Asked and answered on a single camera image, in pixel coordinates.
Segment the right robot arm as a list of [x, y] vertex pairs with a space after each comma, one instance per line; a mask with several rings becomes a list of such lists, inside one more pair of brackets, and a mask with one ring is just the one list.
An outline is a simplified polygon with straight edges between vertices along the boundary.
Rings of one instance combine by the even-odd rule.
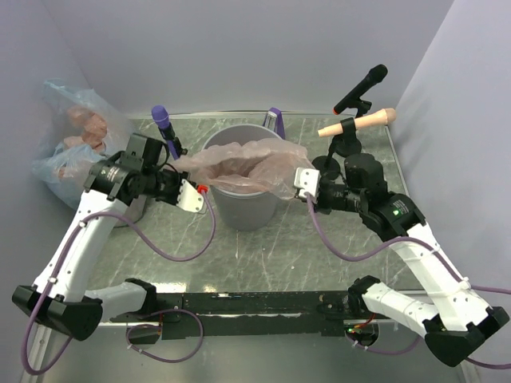
[[328, 240], [322, 241], [339, 258], [360, 262], [391, 248], [412, 271], [426, 292], [424, 303], [366, 276], [349, 289], [350, 312], [365, 318], [381, 314], [424, 339], [430, 352], [450, 367], [470, 355], [509, 322], [504, 308], [480, 296], [482, 289], [461, 275], [435, 239], [414, 201], [389, 191], [382, 165], [367, 153], [344, 161], [345, 178], [337, 184], [317, 175], [307, 196], [310, 213], [354, 212], [382, 244], [364, 255], [347, 256]]

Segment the pink plastic trash bag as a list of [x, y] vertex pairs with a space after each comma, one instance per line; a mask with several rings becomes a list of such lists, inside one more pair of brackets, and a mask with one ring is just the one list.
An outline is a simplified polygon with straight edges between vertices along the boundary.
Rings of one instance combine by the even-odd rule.
[[246, 144], [213, 145], [193, 156], [172, 162], [190, 180], [226, 192], [251, 194], [269, 192], [279, 199], [292, 199], [298, 168], [311, 168], [307, 149], [280, 138]]

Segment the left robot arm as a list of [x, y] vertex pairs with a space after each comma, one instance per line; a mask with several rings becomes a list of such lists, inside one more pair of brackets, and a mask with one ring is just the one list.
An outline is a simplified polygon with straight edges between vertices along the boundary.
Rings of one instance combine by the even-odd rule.
[[12, 302], [36, 323], [84, 341], [103, 321], [131, 313], [141, 321], [158, 308], [156, 287], [128, 278], [118, 286], [87, 290], [87, 281], [116, 223], [140, 196], [176, 206], [186, 176], [158, 163], [160, 140], [134, 133], [124, 151], [89, 170], [73, 221], [53, 258], [29, 286], [17, 286]]

